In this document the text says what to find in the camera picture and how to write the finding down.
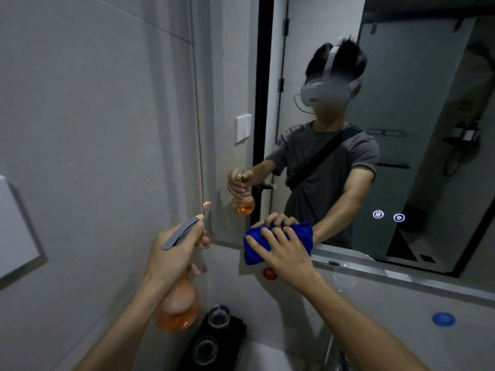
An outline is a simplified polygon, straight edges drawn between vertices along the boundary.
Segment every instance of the vr headset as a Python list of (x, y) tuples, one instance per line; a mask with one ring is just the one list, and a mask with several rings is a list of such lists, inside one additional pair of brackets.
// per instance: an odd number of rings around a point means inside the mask
[(301, 92), (296, 94), (300, 95), (301, 101), (306, 107), (312, 108), (325, 103), (345, 104), (350, 99), (351, 93), (361, 85), (361, 77), (349, 82), (349, 78), (330, 75), (342, 43), (343, 38), (340, 38), (338, 45), (331, 49), (323, 74), (317, 74), (313, 78), (309, 77), (309, 80), (301, 87)]

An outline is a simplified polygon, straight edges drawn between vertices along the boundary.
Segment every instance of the orange liquid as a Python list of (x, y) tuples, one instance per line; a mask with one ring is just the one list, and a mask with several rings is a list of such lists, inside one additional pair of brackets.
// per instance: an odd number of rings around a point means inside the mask
[(236, 213), (245, 216), (251, 214), (256, 207), (254, 198), (251, 195), (242, 200), (236, 200), (232, 205), (234, 206), (234, 211)]
[(168, 314), (159, 309), (155, 314), (156, 326), (169, 332), (185, 330), (194, 323), (199, 313), (200, 302), (196, 295), (193, 305), (180, 314)]

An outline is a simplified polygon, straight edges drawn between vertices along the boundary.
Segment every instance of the hand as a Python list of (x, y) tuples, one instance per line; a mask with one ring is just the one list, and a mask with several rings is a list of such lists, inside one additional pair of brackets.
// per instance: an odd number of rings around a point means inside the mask
[[(208, 248), (210, 246), (210, 240), (204, 230), (204, 216), (200, 215), (199, 217), (200, 221), (192, 226), (180, 245), (168, 250), (161, 248), (181, 224), (160, 232), (154, 239), (145, 273), (144, 284), (146, 286), (157, 289), (164, 296), (182, 272), (189, 266), (194, 246), (196, 245), (202, 248)], [(192, 265), (192, 270), (194, 274), (199, 274), (195, 265)]]
[(241, 180), (236, 179), (239, 169), (232, 169), (229, 174), (227, 174), (227, 189), (231, 194), (237, 199), (244, 199), (246, 196), (251, 195), (246, 188), (252, 186), (250, 181), (254, 176), (253, 171), (244, 171), (242, 173)]
[(265, 224), (266, 227), (269, 227), (270, 224), (272, 223), (273, 226), (282, 228), (283, 226), (291, 226), (293, 224), (299, 224), (299, 221), (297, 221), (294, 217), (287, 217), (284, 214), (278, 214), (274, 212), (270, 216), (268, 216), (264, 221), (260, 221), (254, 224), (252, 227), (260, 226), (262, 224)]
[(294, 230), (288, 226), (284, 230), (277, 227), (272, 231), (263, 228), (261, 235), (268, 241), (271, 251), (266, 250), (251, 236), (247, 236), (246, 241), (277, 275), (303, 293), (306, 287), (312, 284), (318, 272)]

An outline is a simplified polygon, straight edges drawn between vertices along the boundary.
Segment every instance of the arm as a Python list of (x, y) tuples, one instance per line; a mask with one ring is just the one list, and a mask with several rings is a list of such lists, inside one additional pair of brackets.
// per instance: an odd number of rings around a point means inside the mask
[(345, 181), (342, 196), (331, 207), (327, 215), (313, 226), (313, 244), (317, 245), (333, 237), (348, 226), (361, 210), (375, 173), (364, 166), (350, 171)]
[(247, 187), (264, 182), (274, 169), (275, 162), (273, 160), (263, 160), (251, 169), (244, 171), (240, 181), (236, 179), (239, 169), (233, 169), (227, 174), (227, 189), (236, 198), (243, 199), (245, 196), (250, 195), (246, 190)]
[(397, 337), (338, 294), (314, 269), (310, 256), (285, 227), (261, 230), (267, 251), (252, 237), (246, 240), (277, 275), (304, 295), (330, 327), (345, 353), (363, 371), (424, 371), (425, 365)]
[(203, 221), (197, 222), (184, 241), (169, 250), (160, 247), (179, 227), (166, 230), (153, 241), (145, 279), (132, 302), (105, 336), (89, 351), (73, 371), (130, 370), (139, 343), (153, 313), (174, 282), (187, 268), (195, 244), (209, 246)]

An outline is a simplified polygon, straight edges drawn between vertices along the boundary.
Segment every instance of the forearm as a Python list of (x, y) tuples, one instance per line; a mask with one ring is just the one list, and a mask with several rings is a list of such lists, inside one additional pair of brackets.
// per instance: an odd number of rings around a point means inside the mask
[(73, 371), (130, 370), (146, 326), (162, 298), (162, 290), (143, 283), (117, 322)]
[(361, 210), (361, 199), (343, 194), (327, 215), (313, 226), (313, 244), (317, 245), (344, 230)]
[(261, 163), (252, 167), (251, 171), (253, 172), (253, 177), (250, 180), (251, 185), (259, 185), (264, 182), (274, 169), (275, 162), (269, 159), (263, 160)]
[(346, 355), (363, 371), (427, 370), (395, 336), (347, 302), (315, 273), (301, 293), (313, 305)]

